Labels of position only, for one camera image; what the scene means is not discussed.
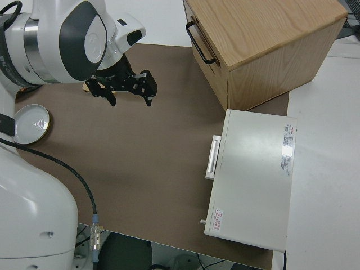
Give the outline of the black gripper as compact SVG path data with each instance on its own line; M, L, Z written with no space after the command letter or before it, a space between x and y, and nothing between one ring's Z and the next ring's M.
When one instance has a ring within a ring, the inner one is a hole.
M134 74L126 55L122 55L120 60L113 66L97 70L95 73L96 79L86 80L85 85L92 96L107 99L111 106L115 106L116 98L107 87L117 89L129 77L133 78L132 93L143 97L146 105L150 107L152 99L157 95L158 85L149 70Z

